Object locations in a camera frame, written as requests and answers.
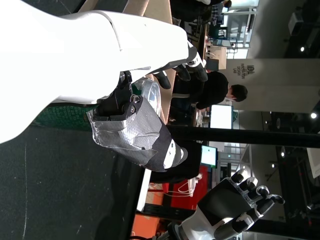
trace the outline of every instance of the duct tape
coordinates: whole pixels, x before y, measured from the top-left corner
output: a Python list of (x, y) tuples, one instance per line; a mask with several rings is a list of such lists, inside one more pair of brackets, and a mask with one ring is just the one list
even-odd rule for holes
[(160, 136), (162, 123), (147, 99), (138, 112), (123, 121), (98, 121), (93, 110), (87, 112), (96, 144), (112, 149), (128, 160), (144, 166), (157, 153), (152, 149)]

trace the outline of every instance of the monitor screen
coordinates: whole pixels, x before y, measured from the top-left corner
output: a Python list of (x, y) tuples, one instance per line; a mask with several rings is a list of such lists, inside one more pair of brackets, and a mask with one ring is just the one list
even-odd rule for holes
[(232, 129), (233, 128), (233, 106), (212, 105), (210, 112), (210, 128)]
[(201, 150), (201, 163), (211, 165), (212, 167), (217, 166), (218, 150), (211, 146), (202, 146)]

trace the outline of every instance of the black pole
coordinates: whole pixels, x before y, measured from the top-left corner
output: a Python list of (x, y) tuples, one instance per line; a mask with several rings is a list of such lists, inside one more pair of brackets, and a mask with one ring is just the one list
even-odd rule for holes
[(320, 148), (320, 134), (167, 125), (173, 139)]

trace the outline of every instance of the floor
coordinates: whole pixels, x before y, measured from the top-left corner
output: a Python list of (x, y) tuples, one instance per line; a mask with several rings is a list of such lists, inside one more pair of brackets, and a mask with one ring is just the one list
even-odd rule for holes
[(141, 172), (91, 132), (29, 127), (0, 144), (0, 239), (126, 240)]
[[(76, 13), (86, 0), (23, 0), (46, 13), (63, 16)], [(98, 0), (95, 9), (122, 12), (128, 0)]]

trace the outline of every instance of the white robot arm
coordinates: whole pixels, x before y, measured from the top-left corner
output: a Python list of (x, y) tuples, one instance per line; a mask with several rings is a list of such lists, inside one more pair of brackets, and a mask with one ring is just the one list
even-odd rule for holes
[[(133, 83), (162, 73), (160, 85), (170, 88), (164, 70), (199, 62), (186, 32), (158, 20), (99, 10), (56, 17), (21, 0), (0, 1), (0, 9), (0, 143), (52, 102), (108, 98), (121, 71)], [(21, 103), (20, 117), (13, 117)]]

